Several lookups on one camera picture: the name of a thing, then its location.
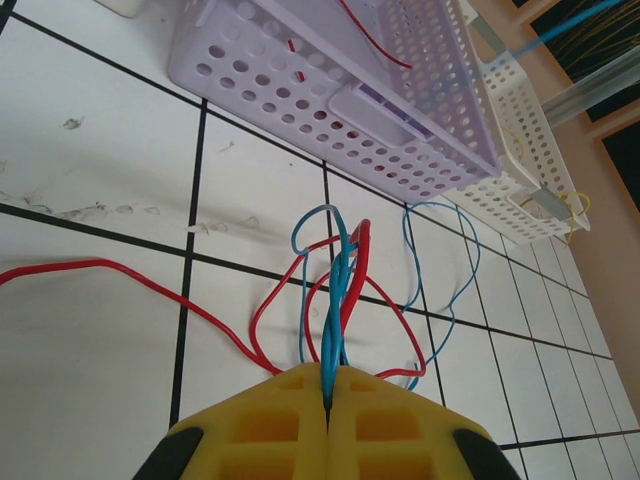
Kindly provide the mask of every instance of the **white tile floor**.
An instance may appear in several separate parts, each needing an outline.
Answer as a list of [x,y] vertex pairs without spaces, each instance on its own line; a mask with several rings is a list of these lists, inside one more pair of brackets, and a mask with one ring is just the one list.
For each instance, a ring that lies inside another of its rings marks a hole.
[[[292,260],[293,225],[329,200],[351,228],[372,220],[370,274],[404,303],[415,274],[402,205],[171,84],[177,3],[150,0],[133,20],[91,0],[1,4],[0,270],[110,258],[246,340]],[[475,253],[455,214],[422,208],[411,227],[426,306],[408,320],[429,354]],[[570,251],[479,232],[477,285],[417,392],[484,425],[522,478],[639,478],[638,422]],[[301,241],[327,234],[318,217]],[[312,280],[328,265],[328,249],[317,252]],[[296,363],[299,295],[286,286],[261,329],[281,366]],[[312,310],[316,333],[326,300]],[[2,478],[131,477],[170,422],[267,378],[201,319],[116,272],[16,280],[0,304]],[[388,307],[361,302],[350,325],[355,365],[413,361]]]

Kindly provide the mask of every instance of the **red wire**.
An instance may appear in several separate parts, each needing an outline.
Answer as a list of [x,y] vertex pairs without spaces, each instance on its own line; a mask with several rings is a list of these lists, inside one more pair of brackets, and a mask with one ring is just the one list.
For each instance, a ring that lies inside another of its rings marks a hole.
[[347,2],[345,2],[345,0],[338,0],[338,2],[340,2],[340,5],[342,5],[342,8],[344,8],[347,14],[349,14],[349,16],[351,17],[351,20],[353,20],[353,23],[355,23],[360,29],[360,31],[364,34],[364,36],[367,37],[367,40],[369,40],[371,44],[374,47],[376,47],[376,50],[378,50],[382,55],[387,57],[396,65],[400,65],[401,67],[404,67],[404,68],[413,68],[413,65],[409,63],[405,63],[401,60],[398,60],[396,57],[394,57],[389,52],[387,52],[383,47],[381,47],[380,44],[378,44],[378,42],[376,41],[376,39],[373,38],[371,34],[367,31],[364,25],[362,25],[360,20],[358,20],[358,17],[356,17],[355,13],[353,13],[353,11],[349,8],[349,5],[347,5]]
[[265,370],[268,370],[273,375],[277,375],[278,373],[281,372],[280,369],[275,368],[273,365],[271,365],[270,362],[266,361],[261,356],[258,356],[255,353],[253,353],[251,350],[249,350],[249,348],[244,343],[242,343],[242,340],[240,340],[240,338],[238,338],[238,336],[235,333],[233,333],[233,330],[231,330],[227,325],[222,323],[220,320],[218,320],[216,317],[211,315],[202,307],[196,305],[188,298],[182,297],[177,293],[174,293],[171,290],[163,287],[162,285],[157,284],[156,282],[145,277],[141,273],[138,273],[135,270],[132,270],[131,268],[126,267],[118,262],[114,262],[112,260],[105,260],[105,259],[76,260],[71,262],[59,262],[59,263],[50,263],[46,265],[32,265],[29,267],[14,268],[13,270],[8,270],[0,274],[0,286],[4,285],[5,283],[13,279],[16,279],[18,277],[24,277],[26,275],[35,275],[38,273],[49,273],[49,272],[60,272],[65,270],[78,270],[82,268],[91,268],[91,267],[106,267],[106,268],[112,268],[114,270],[122,272],[125,275],[130,276],[134,280],[137,280],[138,282],[142,283],[143,285],[146,285],[150,289],[155,290],[159,294],[164,295],[165,297],[168,297],[175,302],[178,302],[180,305],[182,305],[183,307],[186,307],[188,310],[191,310],[192,312],[200,315],[202,318],[204,318],[209,323],[211,323],[214,327],[220,329],[222,333],[224,333],[227,337],[229,337],[229,339],[236,345],[236,347],[238,347],[238,349],[240,349],[240,351],[253,363],[261,366]]

